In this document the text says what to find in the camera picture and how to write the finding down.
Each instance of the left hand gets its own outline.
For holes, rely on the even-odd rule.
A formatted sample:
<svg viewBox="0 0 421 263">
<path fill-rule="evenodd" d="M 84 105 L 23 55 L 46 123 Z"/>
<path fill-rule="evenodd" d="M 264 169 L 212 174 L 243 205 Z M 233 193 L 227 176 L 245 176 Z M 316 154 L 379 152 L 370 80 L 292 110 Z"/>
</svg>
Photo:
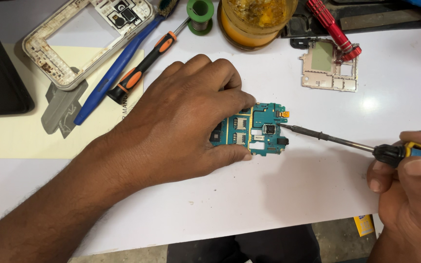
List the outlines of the left hand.
<svg viewBox="0 0 421 263">
<path fill-rule="evenodd" d="M 129 115 L 76 159 L 103 166 L 98 168 L 102 176 L 128 195 L 155 184 L 205 176 L 251 159 L 246 147 L 214 147 L 209 138 L 219 122 L 255 103 L 241 90 L 240 75 L 228 60 L 212 62 L 197 55 L 167 67 Z"/>
</svg>

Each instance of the hairy arm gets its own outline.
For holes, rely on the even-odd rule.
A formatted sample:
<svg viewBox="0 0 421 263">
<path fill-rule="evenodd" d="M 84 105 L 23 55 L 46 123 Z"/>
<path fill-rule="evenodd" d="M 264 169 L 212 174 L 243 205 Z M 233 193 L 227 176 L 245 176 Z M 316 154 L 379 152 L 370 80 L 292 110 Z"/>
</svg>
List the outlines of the hairy arm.
<svg viewBox="0 0 421 263">
<path fill-rule="evenodd" d="M 101 161 L 101 144 L 89 145 L 0 220 L 0 263 L 66 262 L 97 219 L 126 197 L 114 180 L 104 176 L 108 164 Z"/>
<path fill-rule="evenodd" d="M 250 160 L 244 146 L 214 147 L 209 137 L 255 103 L 227 60 L 173 63 L 122 122 L 0 220 L 0 263 L 66 262 L 98 218 L 132 193 Z"/>
</svg>

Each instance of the yellow box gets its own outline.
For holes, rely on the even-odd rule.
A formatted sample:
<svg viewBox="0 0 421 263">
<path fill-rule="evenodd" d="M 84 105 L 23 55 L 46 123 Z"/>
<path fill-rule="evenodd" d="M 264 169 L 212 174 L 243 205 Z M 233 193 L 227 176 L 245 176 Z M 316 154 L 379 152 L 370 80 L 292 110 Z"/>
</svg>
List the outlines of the yellow box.
<svg viewBox="0 0 421 263">
<path fill-rule="evenodd" d="M 360 236 L 364 236 L 375 231 L 370 215 L 356 216 L 354 217 L 354 220 Z"/>
</svg>

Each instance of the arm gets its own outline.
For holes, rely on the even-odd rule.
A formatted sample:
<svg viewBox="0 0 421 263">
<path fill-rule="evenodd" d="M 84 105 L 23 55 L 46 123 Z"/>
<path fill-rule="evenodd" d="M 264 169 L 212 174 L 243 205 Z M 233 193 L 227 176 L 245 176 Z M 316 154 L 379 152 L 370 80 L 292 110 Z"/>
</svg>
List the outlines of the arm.
<svg viewBox="0 0 421 263">
<path fill-rule="evenodd" d="M 227 60 L 173 63 L 122 122 L 0 220 L 0 263 L 66 262 L 97 219 L 132 193 L 250 160 L 244 146 L 214 147 L 209 137 L 255 103 Z"/>
<path fill-rule="evenodd" d="M 421 144 L 421 132 L 403 132 L 402 141 Z M 380 194 L 384 224 L 369 263 L 421 263 L 421 157 L 407 157 L 397 170 L 374 161 L 367 172 L 370 188 Z"/>
</svg>

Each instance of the soldering iron tip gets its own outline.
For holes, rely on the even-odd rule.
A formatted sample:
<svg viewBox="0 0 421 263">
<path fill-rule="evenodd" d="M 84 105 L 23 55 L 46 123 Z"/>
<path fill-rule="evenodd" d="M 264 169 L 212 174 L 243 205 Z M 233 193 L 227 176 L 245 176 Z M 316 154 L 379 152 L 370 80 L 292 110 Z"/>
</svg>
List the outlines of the soldering iron tip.
<svg viewBox="0 0 421 263">
<path fill-rule="evenodd" d="M 281 124 L 281 123 L 277 123 L 277 125 L 280 126 L 280 127 L 287 128 L 289 130 L 292 130 L 292 126 L 291 125 Z"/>
</svg>

